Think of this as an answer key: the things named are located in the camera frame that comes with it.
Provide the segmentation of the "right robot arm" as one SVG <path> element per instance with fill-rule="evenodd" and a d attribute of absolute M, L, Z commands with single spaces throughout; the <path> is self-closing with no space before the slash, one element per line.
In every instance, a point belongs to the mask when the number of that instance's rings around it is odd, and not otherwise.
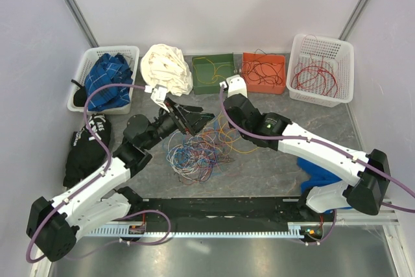
<path fill-rule="evenodd" d="M 261 113 L 241 94 L 221 100 L 230 125 L 254 145 L 297 156 L 315 164 L 339 180 L 305 190 L 297 204 L 298 216 L 312 221 L 320 213 L 353 208 L 377 215 L 389 185 L 390 169 L 383 151 L 356 151 L 316 136 L 289 118 Z"/>

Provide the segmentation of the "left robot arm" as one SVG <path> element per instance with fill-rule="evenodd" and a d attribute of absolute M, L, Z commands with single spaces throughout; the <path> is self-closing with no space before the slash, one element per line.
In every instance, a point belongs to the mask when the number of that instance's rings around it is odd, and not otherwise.
<path fill-rule="evenodd" d="M 214 114 L 201 107 L 181 105 L 166 98 L 159 115 L 150 121 L 133 115 L 123 131 L 123 141 L 111 157 L 76 186 L 51 200 L 36 199 L 30 208 L 26 233 L 51 262 L 66 256 L 78 240 L 105 223 L 142 214 L 141 197 L 128 187 L 103 199 L 114 187 L 143 170 L 152 156 L 148 150 L 176 131 L 197 135 Z"/>

